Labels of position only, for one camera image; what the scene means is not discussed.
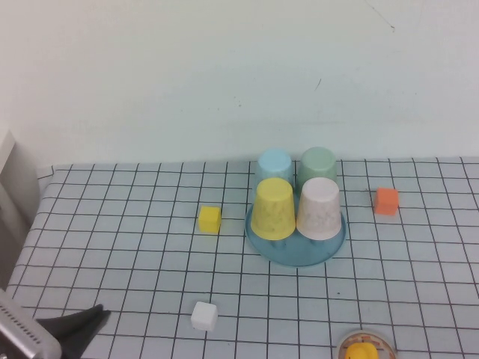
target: grid tablecloth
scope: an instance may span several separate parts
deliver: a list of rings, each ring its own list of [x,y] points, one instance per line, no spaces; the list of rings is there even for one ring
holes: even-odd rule
[[[7,291],[34,317],[112,310],[85,358],[332,358],[349,331],[402,359],[479,358],[479,159],[339,161],[347,241],[312,268],[267,262],[245,239],[254,162],[55,170]],[[374,215],[378,187],[400,191]],[[222,208],[199,233],[201,205]],[[196,301],[216,329],[190,324]]]

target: white cube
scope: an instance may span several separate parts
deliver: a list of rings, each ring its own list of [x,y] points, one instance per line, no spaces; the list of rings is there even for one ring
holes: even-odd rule
[[[199,301],[195,305],[192,314],[192,325],[200,331],[212,331],[218,319],[216,305]]]

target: yellow cube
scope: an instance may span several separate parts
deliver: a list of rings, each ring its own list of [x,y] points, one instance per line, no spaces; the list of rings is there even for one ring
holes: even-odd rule
[[[222,214],[219,207],[202,206],[198,224],[201,232],[219,233],[219,226],[222,223]]]

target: block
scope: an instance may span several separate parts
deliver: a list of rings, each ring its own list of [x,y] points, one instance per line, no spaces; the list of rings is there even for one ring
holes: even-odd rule
[[[218,234],[221,223],[222,214],[219,207],[201,207],[198,218],[198,226],[201,232]]]
[[[345,358],[379,359],[379,354],[372,343],[353,343],[346,350]]]
[[[394,188],[378,188],[374,201],[374,213],[377,215],[395,215],[399,207],[399,194]]]
[[[218,319],[218,308],[211,303],[199,301],[192,314],[192,325],[199,331],[212,331]]]

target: upside-down cup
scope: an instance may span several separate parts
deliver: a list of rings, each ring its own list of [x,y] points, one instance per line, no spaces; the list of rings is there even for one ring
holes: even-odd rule
[[[312,147],[302,154],[296,178],[296,194],[299,196],[306,181],[315,177],[325,177],[336,182],[335,155],[324,147]]]
[[[279,241],[296,229],[293,188],[282,178],[260,182],[251,215],[251,229],[268,241]]]
[[[299,199],[298,231],[315,241],[336,236],[341,230],[339,187],[325,177],[311,178],[302,187]]]
[[[267,178],[282,178],[293,185],[294,169],[290,155],[284,150],[272,148],[264,151],[257,160],[256,185]]]

